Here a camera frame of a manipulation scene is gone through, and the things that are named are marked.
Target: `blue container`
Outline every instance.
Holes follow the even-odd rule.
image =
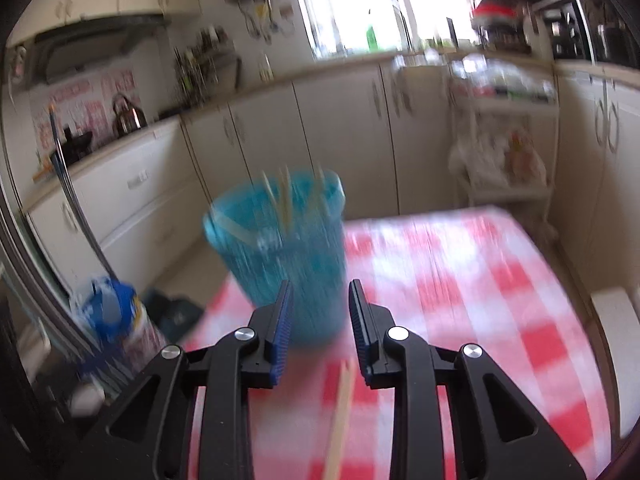
[[[279,199],[275,180],[271,187]],[[306,212],[313,174],[292,174],[291,187],[293,220],[288,232],[280,231],[264,184],[237,187],[215,200],[204,217],[204,231],[254,306],[273,303],[282,280],[293,284],[291,343],[312,346],[333,338],[347,317],[344,192],[338,176],[325,173],[320,201],[325,205]],[[245,235],[232,234],[229,220]]]

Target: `silver screw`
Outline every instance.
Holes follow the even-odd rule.
[[[160,353],[165,359],[175,359],[180,355],[180,347],[176,345],[165,346]]]
[[[478,345],[473,343],[465,345],[462,351],[467,357],[471,357],[472,359],[477,359],[482,355],[482,349]]]
[[[255,332],[253,328],[243,326],[234,332],[234,336],[238,341],[249,341],[249,339],[254,338]]]
[[[409,331],[402,326],[393,326],[387,333],[391,339],[396,341],[404,341],[409,337]]]

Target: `tablecloth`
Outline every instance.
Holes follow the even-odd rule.
[[[587,478],[596,478],[610,460],[610,430],[595,359],[564,290],[511,216],[482,208],[350,222],[345,248],[347,278],[361,280],[369,302],[389,308],[396,324],[430,344],[483,346],[549,421]],[[229,276],[185,350],[214,344],[245,325],[251,313]],[[332,344],[290,349],[274,390],[251,390],[256,480],[321,478],[340,363],[355,356],[347,320]],[[442,388],[439,394],[446,478],[453,480],[449,408]],[[342,479],[388,479],[393,400],[393,390],[369,390],[358,374]],[[198,423],[196,417],[195,433]],[[192,453],[192,478],[195,462]]]

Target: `wooden chopstick on table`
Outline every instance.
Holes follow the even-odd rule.
[[[353,385],[356,378],[356,365],[353,359],[343,361],[340,365],[340,381],[338,382],[338,398],[335,405],[334,424],[329,439],[329,450],[324,461],[322,480],[338,480],[344,443],[347,440],[349,414],[353,399]]]

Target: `green bottle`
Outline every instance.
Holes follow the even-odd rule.
[[[369,51],[373,52],[378,50],[378,40],[376,40],[376,32],[373,30],[373,23],[370,22],[371,9],[369,9],[369,28],[367,29],[367,45],[369,45]]]

